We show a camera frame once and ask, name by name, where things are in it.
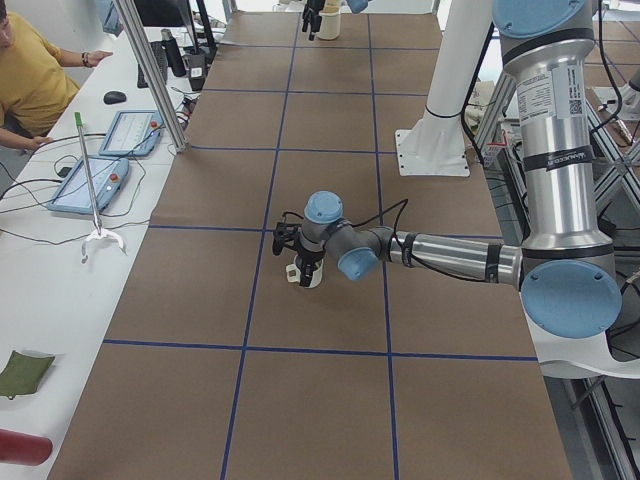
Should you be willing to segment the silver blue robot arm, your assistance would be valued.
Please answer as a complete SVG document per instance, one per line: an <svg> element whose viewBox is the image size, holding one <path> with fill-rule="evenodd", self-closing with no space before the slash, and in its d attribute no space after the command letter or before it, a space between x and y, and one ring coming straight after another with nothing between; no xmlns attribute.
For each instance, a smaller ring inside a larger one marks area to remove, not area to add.
<svg viewBox="0 0 640 480"><path fill-rule="evenodd" d="M341 199L312 194L300 225L279 225L273 250L296 252L287 273L316 286L326 255L358 280L379 262L472 282L515 286L528 317L565 338L609 328L622 308L613 245L597 224L583 65L594 46L587 1L455 1L423 117L396 132L399 171L406 176L465 176L461 129L467 93L485 47L501 42L504 71L516 84L530 219L518 247L401 232L358 229Z"/></svg>
<svg viewBox="0 0 640 480"><path fill-rule="evenodd" d="M310 41L335 40L341 30L341 8L346 4L352 13L364 11L367 0L307 0L302 12L302 31L308 34Z"/></svg>

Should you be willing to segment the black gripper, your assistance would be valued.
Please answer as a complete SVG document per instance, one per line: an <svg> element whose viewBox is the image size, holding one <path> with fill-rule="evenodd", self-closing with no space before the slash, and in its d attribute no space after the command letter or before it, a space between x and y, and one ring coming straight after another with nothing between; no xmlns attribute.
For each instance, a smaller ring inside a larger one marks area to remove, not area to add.
<svg viewBox="0 0 640 480"><path fill-rule="evenodd" d="M324 247L320 243L309 239L302 226L298 228L294 246L296 249L294 263L300 270L299 284L304 288L310 288L315 268L319 268L324 259Z"/></svg>
<svg viewBox="0 0 640 480"><path fill-rule="evenodd" d="M302 32L307 32L310 26L309 40L313 41L321 27L320 12L323 10L325 0L306 0L303 10Z"/></svg>

